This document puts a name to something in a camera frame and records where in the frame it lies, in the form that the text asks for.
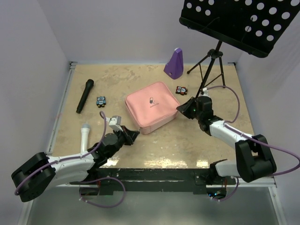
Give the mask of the black music stand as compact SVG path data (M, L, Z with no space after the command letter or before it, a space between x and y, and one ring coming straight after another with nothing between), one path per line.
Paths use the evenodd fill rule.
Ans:
M218 41L196 63L210 63L196 97L208 86L207 79L216 59L221 60L221 45L226 43L249 55L269 59L277 41L300 13L298 0L186 0L179 22Z

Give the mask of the blue owl block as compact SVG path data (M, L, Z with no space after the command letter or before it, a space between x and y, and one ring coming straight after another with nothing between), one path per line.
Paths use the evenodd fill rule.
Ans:
M96 105L97 105L98 108L105 107L105 105L106 105L105 96L97 97Z

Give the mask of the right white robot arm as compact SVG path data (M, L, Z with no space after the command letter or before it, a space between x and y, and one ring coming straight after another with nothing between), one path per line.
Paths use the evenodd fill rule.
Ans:
M251 136L227 125L214 114L210 97L192 97L178 106L177 111L188 119L196 119L203 132L235 151L236 161L224 159L210 164L209 179L212 183L220 184L227 176L242 178L249 183L277 171L266 138L263 135Z

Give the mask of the pink medicine kit case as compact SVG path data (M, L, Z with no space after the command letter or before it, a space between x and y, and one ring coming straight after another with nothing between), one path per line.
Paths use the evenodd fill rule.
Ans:
M125 98L125 105L143 135L176 118L179 101L163 82L155 82Z

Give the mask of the purple metronome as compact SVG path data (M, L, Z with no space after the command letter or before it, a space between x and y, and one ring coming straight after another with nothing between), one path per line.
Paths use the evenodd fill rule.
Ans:
M183 52L181 48L176 48L166 63L164 72L173 80L180 78L183 74Z

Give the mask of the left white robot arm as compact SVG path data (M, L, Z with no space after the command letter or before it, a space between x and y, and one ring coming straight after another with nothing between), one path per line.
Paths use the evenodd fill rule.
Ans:
M132 145L139 131L121 126L119 131L103 134L100 141L87 147L90 126L81 128L81 152L79 154L51 157L39 152L16 169L11 178L15 195L22 202L39 197L46 190L65 183L85 182L92 184L97 179L97 169L105 165L124 145Z

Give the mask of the black microphone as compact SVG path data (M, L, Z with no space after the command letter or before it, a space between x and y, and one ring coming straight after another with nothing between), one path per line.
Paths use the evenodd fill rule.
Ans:
M89 96L89 93L90 93L91 89L93 88L93 86L94 86L94 81L92 79L88 79L86 84L85 84L85 88L84 88L84 91L82 93L81 99L78 103L76 113L80 114L81 111L83 110L85 102L86 102L86 100Z

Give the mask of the white tube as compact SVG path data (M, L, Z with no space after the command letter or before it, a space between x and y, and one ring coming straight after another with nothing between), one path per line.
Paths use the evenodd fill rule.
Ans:
M88 139L90 133L90 125L85 123L81 128L81 153L83 154L88 149Z

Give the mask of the owl pattern block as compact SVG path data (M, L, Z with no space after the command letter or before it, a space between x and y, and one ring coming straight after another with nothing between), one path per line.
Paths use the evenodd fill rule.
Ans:
M177 87L176 87L176 92L175 92L175 93L184 96L184 95L187 95L188 89L187 89L186 87L177 86Z

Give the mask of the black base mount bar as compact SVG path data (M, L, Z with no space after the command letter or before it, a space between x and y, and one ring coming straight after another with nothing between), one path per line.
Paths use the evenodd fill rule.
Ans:
M100 181L99 193L112 195L114 191L122 191L120 180L127 192L190 192L195 195L207 194L207 185L235 185L230 177L209 178L209 169L146 169L146 168L98 168L90 172L83 182L72 182L72 185L96 185Z

